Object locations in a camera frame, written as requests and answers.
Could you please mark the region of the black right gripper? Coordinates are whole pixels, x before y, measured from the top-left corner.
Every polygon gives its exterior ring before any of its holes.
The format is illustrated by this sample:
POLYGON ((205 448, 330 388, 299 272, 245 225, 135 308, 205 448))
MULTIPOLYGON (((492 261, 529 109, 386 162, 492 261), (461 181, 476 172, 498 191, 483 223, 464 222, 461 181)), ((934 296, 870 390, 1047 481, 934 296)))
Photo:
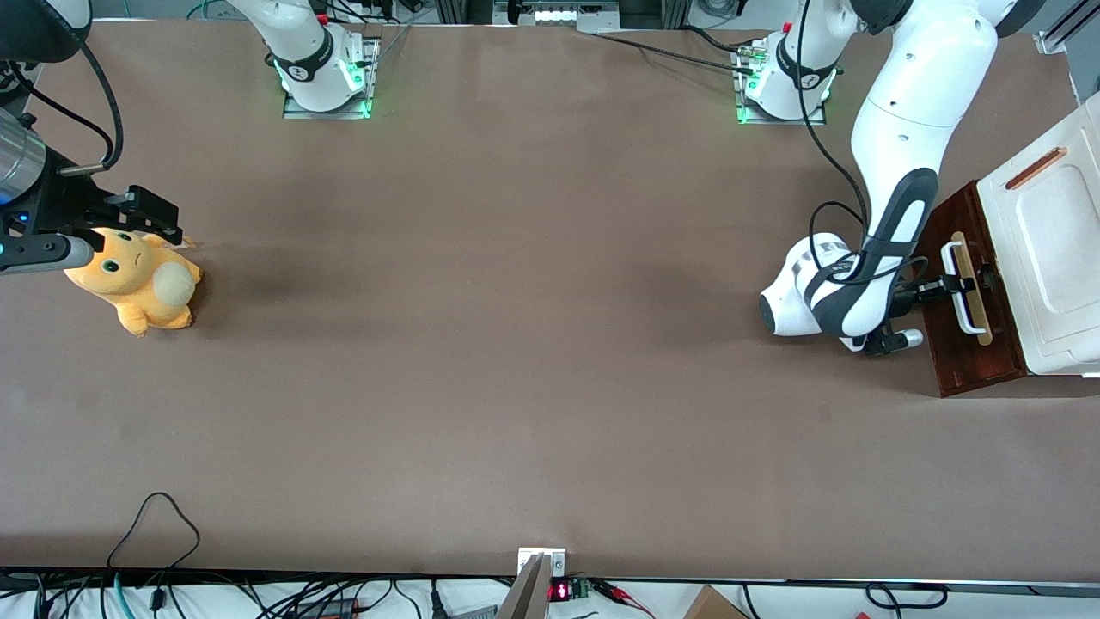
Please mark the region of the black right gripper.
MULTIPOLYGON (((120 211, 89 176, 62 176, 51 166, 16 169, 16 234, 70 234, 74 229, 107 226, 127 230, 120 211)), ((170 247, 184 246, 178 226, 180 208, 145 187, 129 186, 129 214, 148 226, 161 226, 157 236, 170 247)))

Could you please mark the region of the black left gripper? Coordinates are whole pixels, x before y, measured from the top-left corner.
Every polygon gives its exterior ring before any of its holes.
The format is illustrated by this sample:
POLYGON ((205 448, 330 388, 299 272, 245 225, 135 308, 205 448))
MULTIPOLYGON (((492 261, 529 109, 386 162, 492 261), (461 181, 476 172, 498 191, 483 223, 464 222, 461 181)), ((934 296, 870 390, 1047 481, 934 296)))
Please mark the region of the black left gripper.
POLYGON ((902 283, 893 291, 890 301, 890 318, 897 320, 908 316, 916 306, 934 301, 938 297, 966 295, 977 290, 974 278, 941 277, 938 279, 915 279, 902 283))

